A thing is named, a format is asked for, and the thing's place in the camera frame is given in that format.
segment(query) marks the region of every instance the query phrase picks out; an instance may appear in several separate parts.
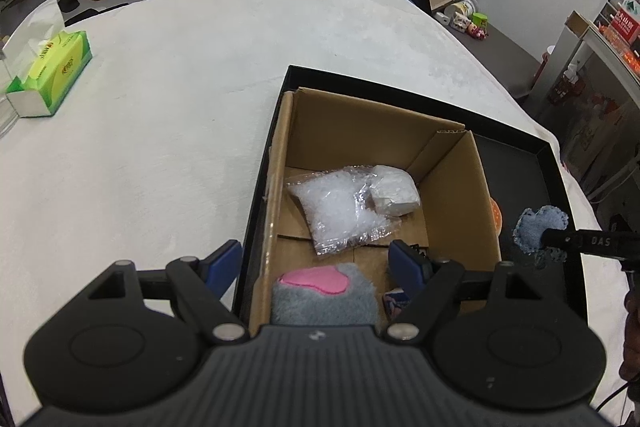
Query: shelf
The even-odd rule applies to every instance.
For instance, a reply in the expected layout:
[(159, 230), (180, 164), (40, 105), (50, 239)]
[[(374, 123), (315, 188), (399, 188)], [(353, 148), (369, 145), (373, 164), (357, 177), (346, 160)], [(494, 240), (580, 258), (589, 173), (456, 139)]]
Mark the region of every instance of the shelf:
[(616, 76), (636, 105), (640, 106), (640, 78), (627, 66), (593, 23), (589, 23), (582, 40)]

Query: human hand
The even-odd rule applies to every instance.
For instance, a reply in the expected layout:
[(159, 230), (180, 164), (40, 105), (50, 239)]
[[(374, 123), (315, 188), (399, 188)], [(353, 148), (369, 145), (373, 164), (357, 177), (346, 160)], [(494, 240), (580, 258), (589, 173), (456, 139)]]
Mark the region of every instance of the human hand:
[(625, 296), (627, 311), (625, 322), (625, 344), (622, 351), (620, 378), (633, 380), (640, 373), (640, 311), (638, 300), (632, 291)]

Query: orange object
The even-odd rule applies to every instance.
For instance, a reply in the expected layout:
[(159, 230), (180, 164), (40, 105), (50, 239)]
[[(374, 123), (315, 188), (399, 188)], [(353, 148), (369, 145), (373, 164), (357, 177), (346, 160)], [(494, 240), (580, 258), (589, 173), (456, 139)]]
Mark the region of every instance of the orange object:
[(500, 235), (502, 231), (502, 213), (494, 198), (489, 198), (489, 200), (491, 201), (491, 210), (494, 213), (495, 233), (496, 235)]

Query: leaning open box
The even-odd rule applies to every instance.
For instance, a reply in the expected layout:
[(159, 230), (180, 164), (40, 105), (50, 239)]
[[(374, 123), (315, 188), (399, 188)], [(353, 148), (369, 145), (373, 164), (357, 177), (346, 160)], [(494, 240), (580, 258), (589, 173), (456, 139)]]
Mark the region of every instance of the leaning open box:
[[(422, 207), (402, 216), (392, 235), (337, 254), (316, 255), (305, 216), (286, 190), (286, 179), (377, 164), (409, 172)], [(428, 246), (432, 257), (455, 259), (471, 270), (491, 270), (500, 260), (473, 135), (453, 121), (319, 90), (285, 92), (266, 183), (264, 239), (250, 312), (254, 333), (270, 321), (274, 281), (293, 269), (355, 263), (376, 286), (378, 297), (393, 289), (396, 284), (386, 270), (387, 247), (393, 239)]]

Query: white tablecloth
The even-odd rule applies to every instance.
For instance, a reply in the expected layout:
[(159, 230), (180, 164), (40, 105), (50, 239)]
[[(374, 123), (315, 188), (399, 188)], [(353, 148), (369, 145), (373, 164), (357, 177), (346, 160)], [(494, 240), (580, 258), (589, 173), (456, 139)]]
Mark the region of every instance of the white tablecloth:
[[(116, 259), (141, 269), (242, 239), (290, 64), (444, 100), (558, 144), (407, 0), (149, 0), (78, 23), (94, 59), (53, 118), (0, 140), (0, 371), (17, 421), (38, 402), (22, 350)], [(578, 228), (597, 227), (563, 173)], [(626, 282), (584, 257), (591, 327), (620, 384)], [(622, 399), (606, 410), (619, 416)]]

